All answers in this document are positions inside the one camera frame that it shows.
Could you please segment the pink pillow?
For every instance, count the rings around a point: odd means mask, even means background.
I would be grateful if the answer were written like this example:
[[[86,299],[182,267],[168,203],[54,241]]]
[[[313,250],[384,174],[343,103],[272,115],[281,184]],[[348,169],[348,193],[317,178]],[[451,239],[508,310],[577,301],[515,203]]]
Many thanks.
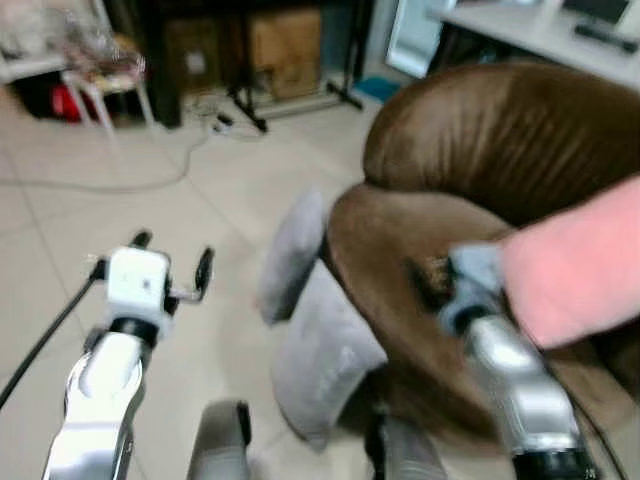
[[[640,310],[640,179],[500,242],[515,321],[541,348],[602,333]]]

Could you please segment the small grey pillow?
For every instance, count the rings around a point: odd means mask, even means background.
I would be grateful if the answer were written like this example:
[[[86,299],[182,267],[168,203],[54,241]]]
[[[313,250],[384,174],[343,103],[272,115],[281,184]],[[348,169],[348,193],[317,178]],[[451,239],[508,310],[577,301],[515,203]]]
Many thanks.
[[[257,308],[266,324],[291,317],[320,257],[330,209],[332,200],[320,189],[306,189],[276,228],[256,289]]]

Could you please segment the large grey pillow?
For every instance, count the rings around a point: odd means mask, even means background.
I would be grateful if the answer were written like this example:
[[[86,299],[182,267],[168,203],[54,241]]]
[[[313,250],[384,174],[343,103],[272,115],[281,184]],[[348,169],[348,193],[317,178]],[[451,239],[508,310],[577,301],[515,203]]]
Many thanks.
[[[312,451],[324,451],[349,399],[387,362],[342,285],[315,262],[271,365],[276,404],[293,434]]]

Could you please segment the blue floor item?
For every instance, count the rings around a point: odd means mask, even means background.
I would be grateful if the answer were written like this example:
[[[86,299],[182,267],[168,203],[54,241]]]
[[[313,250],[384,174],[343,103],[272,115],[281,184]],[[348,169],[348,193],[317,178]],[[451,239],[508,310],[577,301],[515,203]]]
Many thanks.
[[[371,100],[376,104],[383,105],[388,102],[396,93],[401,90],[402,84],[392,81],[392,79],[370,76],[362,79],[358,79],[351,91],[357,93],[361,99]]]

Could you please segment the red bag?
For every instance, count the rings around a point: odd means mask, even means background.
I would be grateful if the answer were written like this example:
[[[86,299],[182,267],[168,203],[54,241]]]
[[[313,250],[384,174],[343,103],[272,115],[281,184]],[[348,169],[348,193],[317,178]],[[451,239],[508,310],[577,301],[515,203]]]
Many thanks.
[[[93,119],[81,95],[64,84],[51,87],[50,108],[52,116],[60,122],[83,124]]]

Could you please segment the robot leg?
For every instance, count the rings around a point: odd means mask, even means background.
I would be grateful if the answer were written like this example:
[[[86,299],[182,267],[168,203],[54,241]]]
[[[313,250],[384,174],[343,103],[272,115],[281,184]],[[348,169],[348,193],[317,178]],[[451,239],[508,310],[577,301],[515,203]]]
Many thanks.
[[[250,406],[220,399],[202,412],[186,480],[252,480]]]
[[[451,480],[428,436],[390,415],[384,404],[372,407],[364,451],[371,480]]]

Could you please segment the robot right leg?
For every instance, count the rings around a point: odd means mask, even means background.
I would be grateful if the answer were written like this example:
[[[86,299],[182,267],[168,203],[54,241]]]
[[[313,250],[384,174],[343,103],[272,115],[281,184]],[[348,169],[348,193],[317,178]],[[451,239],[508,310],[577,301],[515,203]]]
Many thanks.
[[[371,480],[451,480],[428,436],[390,415],[384,404],[372,407],[364,451]]]

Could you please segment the white stool with clutter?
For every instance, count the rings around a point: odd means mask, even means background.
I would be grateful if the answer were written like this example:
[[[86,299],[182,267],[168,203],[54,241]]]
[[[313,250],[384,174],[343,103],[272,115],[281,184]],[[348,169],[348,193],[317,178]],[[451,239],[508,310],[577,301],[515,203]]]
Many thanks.
[[[147,61],[131,44],[120,44],[115,35],[101,32],[73,32],[60,38],[58,50],[67,61],[61,82],[83,123],[99,123],[114,141],[116,127],[106,97],[133,93],[145,128],[159,128],[148,97]]]

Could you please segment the dark cardboard box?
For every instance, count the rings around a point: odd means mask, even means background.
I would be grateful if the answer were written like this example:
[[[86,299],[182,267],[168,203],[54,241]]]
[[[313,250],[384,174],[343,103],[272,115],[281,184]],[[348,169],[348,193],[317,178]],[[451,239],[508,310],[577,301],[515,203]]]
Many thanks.
[[[224,86],[220,38],[216,18],[174,19],[165,24],[166,59],[175,88],[182,95]]]

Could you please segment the white side table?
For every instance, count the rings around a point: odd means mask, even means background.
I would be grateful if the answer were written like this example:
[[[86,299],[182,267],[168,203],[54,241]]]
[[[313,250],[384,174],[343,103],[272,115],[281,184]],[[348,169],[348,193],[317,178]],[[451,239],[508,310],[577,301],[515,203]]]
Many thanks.
[[[0,84],[67,65],[58,47],[67,15],[110,27],[104,0],[0,0]]]

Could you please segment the light cardboard box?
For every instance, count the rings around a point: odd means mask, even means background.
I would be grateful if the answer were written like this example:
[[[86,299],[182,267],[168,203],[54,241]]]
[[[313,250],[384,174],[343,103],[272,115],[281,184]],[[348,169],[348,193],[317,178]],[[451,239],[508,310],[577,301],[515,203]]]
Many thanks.
[[[319,6],[253,15],[250,33],[255,79],[274,99],[297,99],[319,90],[323,46]]]

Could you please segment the white leaning panel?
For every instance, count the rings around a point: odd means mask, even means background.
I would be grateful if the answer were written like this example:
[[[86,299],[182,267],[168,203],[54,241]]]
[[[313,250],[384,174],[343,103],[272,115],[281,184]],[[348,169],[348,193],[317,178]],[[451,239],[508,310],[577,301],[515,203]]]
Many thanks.
[[[458,0],[396,0],[385,64],[406,76],[425,76],[442,38],[442,13],[457,3]]]

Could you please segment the dark monitor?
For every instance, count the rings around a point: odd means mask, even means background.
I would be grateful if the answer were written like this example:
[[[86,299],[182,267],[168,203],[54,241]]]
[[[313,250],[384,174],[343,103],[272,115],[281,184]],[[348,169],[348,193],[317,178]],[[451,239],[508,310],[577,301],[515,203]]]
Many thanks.
[[[589,26],[616,27],[630,9],[631,0],[562,0],[561,8]]]

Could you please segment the white desk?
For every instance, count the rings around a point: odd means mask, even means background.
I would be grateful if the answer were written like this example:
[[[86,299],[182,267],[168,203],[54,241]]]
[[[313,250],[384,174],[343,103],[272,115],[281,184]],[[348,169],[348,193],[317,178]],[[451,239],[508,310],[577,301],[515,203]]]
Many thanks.
[[[465,3],[447,10],[429,9],[428,17],[442,22],[428,74],[461,64],[458,44],[466,33],[640,90],[639,55],[579,35],[575,32],[581,23],[579,15],[559,8]]]

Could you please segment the black shelf frame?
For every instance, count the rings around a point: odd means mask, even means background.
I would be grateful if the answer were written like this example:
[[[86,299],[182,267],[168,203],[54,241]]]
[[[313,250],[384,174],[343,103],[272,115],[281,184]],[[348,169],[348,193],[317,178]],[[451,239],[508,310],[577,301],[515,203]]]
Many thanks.
[[[302,113],[301,100],[316,97],[320,108],[348,104],[362,109],[351,91],[364,76],[365,49],[375,0],[104,0],[111,27],[123,33],[147,61],[148,97],[157,119],[169,128],[182,124],[182,93],[175,88],[166,59],[165,24],[169,20],[212,17],[220,23],[224,96],[253,127],[268,133],[269,120]],[[251,58],[253,15],[319,6],[323,14],[320,86],[311,95],[276,100],[255,79]]]

